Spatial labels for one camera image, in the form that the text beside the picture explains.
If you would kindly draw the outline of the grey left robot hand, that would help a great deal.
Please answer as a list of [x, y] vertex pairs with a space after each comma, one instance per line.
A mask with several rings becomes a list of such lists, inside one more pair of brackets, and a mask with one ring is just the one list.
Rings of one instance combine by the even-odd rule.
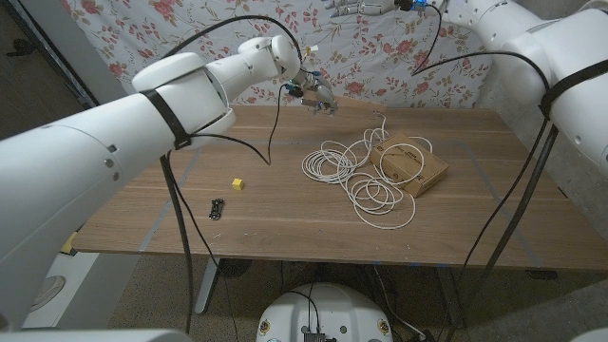
[[331, 84], [319, 72], [306, 72], [305, 79], [301, 84], [303, 97], [300, 102], [314, 113], [326, 111], [333, 116], [338, 110]]

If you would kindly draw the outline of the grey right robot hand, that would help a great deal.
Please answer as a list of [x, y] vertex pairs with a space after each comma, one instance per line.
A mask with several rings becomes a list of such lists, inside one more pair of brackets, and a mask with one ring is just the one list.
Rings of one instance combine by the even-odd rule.
[[396, 10], [393, 0], [322, 0], [331, 18], [361, 14], [379, 16]]

